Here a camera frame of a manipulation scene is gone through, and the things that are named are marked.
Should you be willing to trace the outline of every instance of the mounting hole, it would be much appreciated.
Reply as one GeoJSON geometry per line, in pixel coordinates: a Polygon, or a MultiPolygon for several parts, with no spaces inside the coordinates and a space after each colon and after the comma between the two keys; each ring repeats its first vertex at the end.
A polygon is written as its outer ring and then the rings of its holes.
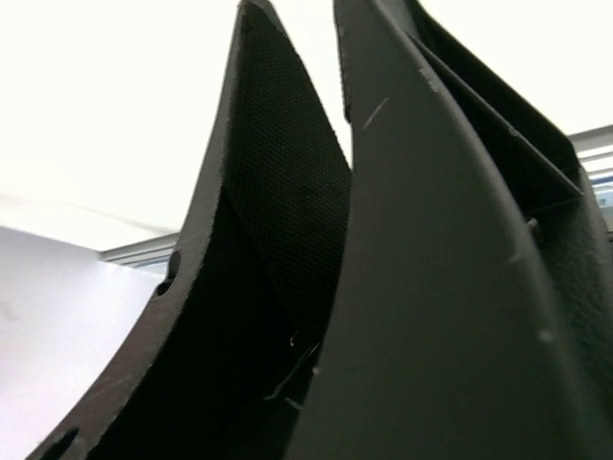
{"type": "Polygon", "coordinates": [[[179,272],[179,266],[181,265],[181,254],[179,251],[174,251],[170,256],[169,266],[166,270],[166,279],[158,285],[155,289],[157,295],[164,295],[172,286],[174,278],[176,278],[179,272]]]}
{"type": "Polygon", "coordinates": [[[40,457],[40,460],[60,460],[61,456],[66,453],[66,450],[72,446],[78,434],[79,429],[76,426],[66,431],[61,438],[49,446],[40,457]]]}

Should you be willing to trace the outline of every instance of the screw hole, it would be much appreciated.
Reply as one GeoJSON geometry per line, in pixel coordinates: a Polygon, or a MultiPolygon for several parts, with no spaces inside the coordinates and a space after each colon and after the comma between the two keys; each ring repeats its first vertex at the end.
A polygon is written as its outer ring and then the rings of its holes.
{"type": "Polygon", "coordinates": [[[78,434],[79,429],[76,426],[66,431],[61,438],[49,446],[40,457],[40,460],[60,460],[62,455],[66,453],[66,450],[72,446],[78,434]]]}
{"type": "Polygon", "coordinates": [[[530,234],[533,236],[536,244],[542,244],[543,234],[540,231],[540,224],[538,223],[538,220],[536,220],[535,218],[529,218],[526,224],[528,225],[528,230],[530,231],[530,234]]]}
{"type": "Polygon", "coordinates": [[[174,278],[176,278],[179,272],[179,266],[181,265],[181,254],[179,251],[174,251],[170,256],[169,266],[166,271],[166,279],[158,285],[155,289],[157,295],[164,295],[172,286],[174,278]]]}

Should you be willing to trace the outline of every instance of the textured black surface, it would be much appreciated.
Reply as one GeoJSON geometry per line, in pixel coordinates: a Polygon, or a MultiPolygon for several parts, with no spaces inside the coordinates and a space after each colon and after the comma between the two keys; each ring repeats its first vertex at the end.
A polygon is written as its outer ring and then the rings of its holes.
{"type": "Polygon", "coordinates": [[[243,34],[224,188],[301,332],[326,322],[351,172],[289,40],[251,13],[243,34]]]}
{"type": "Polygon", "coordinates": [[[167,279],[30,458],[73,428],[62,460],[281,458],[328,322],[350,187],[274,10],[242,2],[167,279]]]}
{"type": "Polygon", "coordinates": [[[581,363],[613,420],[611,253],[601,211],[584,172],[578,184],[585,199],[535,214],[543,240],[540,251],[561,296],[581,363]]]}
{"type": "Polygon", "coordinates": [[[524,174],[534,163],[486,117],[512,120],[532,159],[542,153],[574,181],[568,190],[585,192],[577,158],[487,68],[439,43],[441,31],[432,38],[417,27],[493,110],[477,116],[475,100],[454,99],[407,34],[407,24],[427,22],[420,12],[398,1],[336,3],[351,94],[352,220],[320,373],[286,458],[613,458],[602,217],[589,193],[524,216],[563,200],[534,196],[555,192],[551,184],[518,190],[513,160],[524,174]],[[574,328],[569,309],[580,310],[574,328]],[[580,351],[576,337],[593,342],[580,351]]]}

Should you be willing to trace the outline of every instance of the white background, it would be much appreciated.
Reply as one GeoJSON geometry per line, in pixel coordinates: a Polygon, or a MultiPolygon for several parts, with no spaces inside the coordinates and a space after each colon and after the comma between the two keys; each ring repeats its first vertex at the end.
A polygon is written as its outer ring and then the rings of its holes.
{"type": "Polygon", "coordinates": [[[159,277],[0,228],[0,459],[22,460],[118,350],[159,277]]]}
{"type": "MultiPolygon", "coordinates": [[[[342,147],[331,0],[274,4],[342,147]]],[[[568,134],[613,123],[611,0],[423,0],[568,134]]],[[[0,1],[0,225],[96,250],[180,229],[236,0],[0,1]]]]}

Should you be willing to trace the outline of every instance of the black plastic part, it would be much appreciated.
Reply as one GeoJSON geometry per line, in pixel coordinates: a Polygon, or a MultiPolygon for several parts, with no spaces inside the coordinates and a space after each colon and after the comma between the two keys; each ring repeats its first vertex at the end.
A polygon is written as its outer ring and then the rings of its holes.
{"type": "Polygon", "coordinates": [[[30,459],[613,458],[613,259],[568,139],[417,1],[335,8],[353,176],[243,1],[167,278],[30,459]]]}
{"type": "Polygon", "coordinates": [[[286,458],[612,458],[611,263],[570,143],[417,2],[336,20],[352,224],[286,458]]]}
{"type": "Polygon", "coordinates": [[[274,10],[243,2],[167,279],[30,458],[72,426],[62,460],[281,458],[328,323],[350,190],[274,10]]]}

